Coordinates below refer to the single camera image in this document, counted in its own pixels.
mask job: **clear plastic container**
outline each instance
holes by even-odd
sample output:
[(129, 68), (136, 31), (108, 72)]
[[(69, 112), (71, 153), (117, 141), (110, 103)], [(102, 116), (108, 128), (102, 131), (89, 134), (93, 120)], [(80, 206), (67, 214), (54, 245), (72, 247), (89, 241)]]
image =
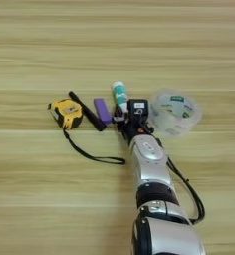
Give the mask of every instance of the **clear plastic container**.
[(201, 118), (198, 103), (178, 91), (161, 90), (149, 101), (149, 121), (167, 136), (187, 134)]

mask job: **silver robot arm segment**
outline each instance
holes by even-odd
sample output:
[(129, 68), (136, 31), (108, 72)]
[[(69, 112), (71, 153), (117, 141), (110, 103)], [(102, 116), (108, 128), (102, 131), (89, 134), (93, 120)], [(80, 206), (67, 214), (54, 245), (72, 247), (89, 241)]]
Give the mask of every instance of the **silver robot arm segment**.
[(179, 206), (166, 168), (167, 155), (152, 135), (130, 142), (138, 208), (132, 255), (205, 255), (202, 242)]

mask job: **black cable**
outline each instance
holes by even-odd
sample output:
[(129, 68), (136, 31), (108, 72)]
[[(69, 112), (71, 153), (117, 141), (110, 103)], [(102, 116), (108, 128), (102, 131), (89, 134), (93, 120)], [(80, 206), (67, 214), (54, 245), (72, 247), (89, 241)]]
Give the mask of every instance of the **black cable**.
[(189, 220), (193, 225), (199, 223), (200, 221), (202, 221), (205, 218), (205, 208), (204, 208), (204, 205), (203, 205), (199, 195), (196, 193), (194, 188), (189, 183), (189, 179), (186, 179), (182, 175), (182, 173), (177, 169), (177, 167), (174, 165), (174, 163), (171, 161), (170, 158), (168, 158), (167, 165), (183, 181), (183, 183), (185, 184), (185, 186), (188, 188), (191, 195), (193, 196), (194, 202), (198, 209), (198, 217), (196, 219), (191, 218)]

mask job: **tape measure label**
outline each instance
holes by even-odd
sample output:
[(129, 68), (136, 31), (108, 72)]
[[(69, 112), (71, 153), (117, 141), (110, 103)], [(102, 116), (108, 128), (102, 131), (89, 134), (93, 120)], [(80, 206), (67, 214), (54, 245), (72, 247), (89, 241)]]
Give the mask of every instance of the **tape measure label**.
[(51, 114), (54, 116), (56, 120), (58, 119), (58, 114), (55, 112), (54, 109), (51, 109)]

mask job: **yellow tape measure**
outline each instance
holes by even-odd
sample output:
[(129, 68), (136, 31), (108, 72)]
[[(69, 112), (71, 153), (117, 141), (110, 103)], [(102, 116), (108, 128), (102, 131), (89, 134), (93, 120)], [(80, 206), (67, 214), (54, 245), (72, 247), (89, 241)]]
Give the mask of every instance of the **yellow tape measure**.
[(61, 128), (76, 128), (83, 119), (82, 106), (70, 99), (52, 102), (49, 110)]

